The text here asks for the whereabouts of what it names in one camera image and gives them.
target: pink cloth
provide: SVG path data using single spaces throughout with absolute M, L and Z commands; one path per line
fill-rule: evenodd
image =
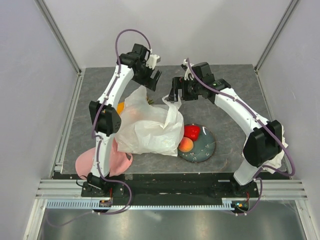
M 78 176 L 85 180 L 83 176 L 88 176 L 91 172 L 91 168 L 94 164 L 96 148 L 91 148 L 88 151 L 82 153 L 75 161 L 75 170 Z M 112 148 L 110 152 L 109 164 L 110 174 L 109 176 L 118 176 L 124 173 L 131 165 L 134 159 L 132 154 L 118 151 L 118 144 L 113 139 Z

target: gray plate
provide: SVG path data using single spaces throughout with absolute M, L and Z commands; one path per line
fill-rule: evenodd
M 201 163 L 208 160 L 215 152 L 216 140 L 208 128 L 198 124 L 187 124 L 186 126 L 200 127 L 200 134 L 196 141 L 193 142 L 191 151 L 182 152 L 178 149 L 178 156 L 191 163 Z

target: gray table surface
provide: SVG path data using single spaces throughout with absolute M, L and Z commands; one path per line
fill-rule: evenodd
M 223 78 L 231 84 L 238 96 L 260 115 L 269 118 L 267 107 L 252 65 L 211 65 L 216 79 Z M 162 75 L 155 92 L 148 96 L 155 104 L 162 104 L 162 97 L 169 94 L 172 78 L 183 76 L 180 66 L 160 66 Z M 95 147 L 91 139 L 92 123 L 89 102 L 96 101 L 107 87 L 114 67 L 87 68 L 77 102 L 70 136 L 63 161 L 63 174 L 75 174 L 75 162 L 79 155 Z M 139 85 L 131 81 L 120 99 L 124 101 Z M 202 163 L 191 163 L 180 157 L 154 153 L 134 154 L 133 162 L 126 171 L 132 173 L 216 173 L 234 172 L 240 166 L 245 134 L 223 110 L 203 99 L 183 101 L 179 110 L 184 124 L 196 123 L 207 127 L 215 136 L 216 149 L 213 156 Z

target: orange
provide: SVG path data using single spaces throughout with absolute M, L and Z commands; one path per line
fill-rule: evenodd
M 124 108 L 125 108 L 125 102 L 124 101 L 120 102 L 116 107 L 116 112 L 120 115 L 121 112 L 124 110 Z
M 178 149 L 183 153 L 190 152 L 193 148 L 194 148 L 194 142 L 190 138 L 185 136 L 182 138 L 178 146 Z

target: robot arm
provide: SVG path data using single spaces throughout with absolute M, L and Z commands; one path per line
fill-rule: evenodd
M 149 53 L 148 59 L 145 60 L 147 52 Z M 103 94 L 97 101 L 90 102 L 89 111 L 92 124 L 94 124 L 97 114 L 98 118 L 94 127 L 96 136 L 95 154 L 91 168 L 92 174 L 90 179 L 88 178 L 88 183 L 91 182 L 92 185 L 99 188 L 99 184 L 97 184 L 99 181 L 96 180 L 100 177 L 100 172 L 104 177 L 109 173 L 112 142 L 121 125 L 121 118 L 116 109 L 127 84 L 132 79 L 155 91 L 161 72 L 157 71 L 154 78 L 151 78 L 151 75 L 158 62 L 160 62 L 160 56 L 151 54 L 143 45 L 135 44 L 131 52 L 120 55 L 120 62 L 115 67 L 113 77 Z
M 245 159 L 239 169 L 235 171 L 233 178 L 240 186 L 248 184 L 252 181 L 254 175 L 265 162 L 273 159 L 281 153 L 281 147 L 240 103 L 233 101 L 222 94 L 216 94 L 202 86 L 198 81 L 194 80 L 186 61 L 184 61 L 184 64 L 181 66 L 186 70 L 185 76 L 173 78 L 169 100 L 174 101 L 175 97 L 178 97 L 178 89 L 182 89 L 182 100 L 197 100 L 198 96 L 201 95 L 232 117 L 247 136 L 247 141 L 243 148 L 243 155 Z M 224 79 L 215 80 L 207 62 L 192 65 L 192 70 L 209 87 L 235 97 L 247 105 L 240 99 L 240 97 L 237 96 L 235 90 L 231 88 L 230 84 Z M 265 117 L 256 113 L 252 108 L 250 109 L 256 114 L 262 123 L 276 135 L 278 139 L 282 139 L 282 125 L 278 121 L 275 120 L 270 122 Z

